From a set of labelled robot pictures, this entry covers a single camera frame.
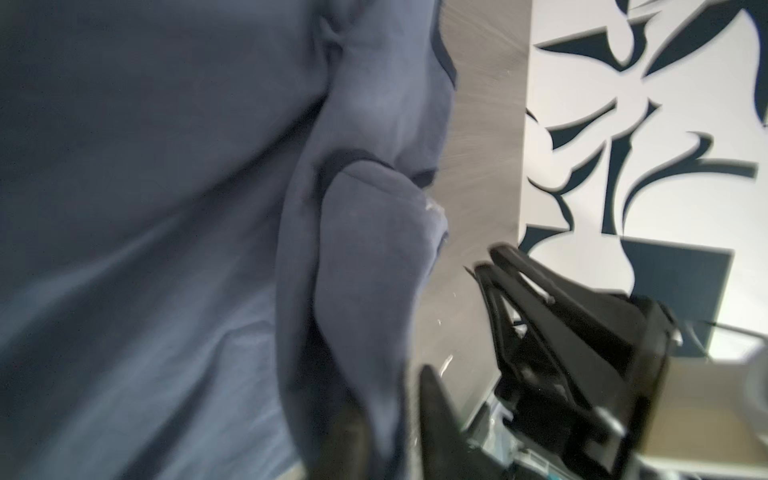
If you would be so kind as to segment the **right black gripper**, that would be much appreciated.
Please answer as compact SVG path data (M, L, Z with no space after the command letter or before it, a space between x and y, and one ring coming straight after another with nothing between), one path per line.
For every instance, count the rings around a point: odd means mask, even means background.
M490 262L466 271L487 311L500 378L498 460L507 477L636 479L634 450L673 345L674 323L646 297L589 289L506 243L493 262L553 299L509 293L513 276Z

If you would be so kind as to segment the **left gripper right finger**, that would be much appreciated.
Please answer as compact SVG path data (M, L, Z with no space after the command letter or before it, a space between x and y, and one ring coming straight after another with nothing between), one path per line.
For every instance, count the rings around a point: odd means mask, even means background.
M429 365L419 373L419 424L424 479L478 479L470 447L459 430L441 379Z

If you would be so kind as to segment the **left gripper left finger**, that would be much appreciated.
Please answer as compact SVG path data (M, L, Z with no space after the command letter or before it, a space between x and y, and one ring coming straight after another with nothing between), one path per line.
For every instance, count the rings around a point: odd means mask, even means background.
M348 397L334 417L320 459L311 467L312 479L367 479L372 431L362 407Z

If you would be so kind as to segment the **blue-grey tank top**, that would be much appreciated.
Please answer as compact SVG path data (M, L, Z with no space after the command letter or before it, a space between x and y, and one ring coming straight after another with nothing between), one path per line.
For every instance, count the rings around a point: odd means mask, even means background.
M1 475L409 477L437 1L1 5Z

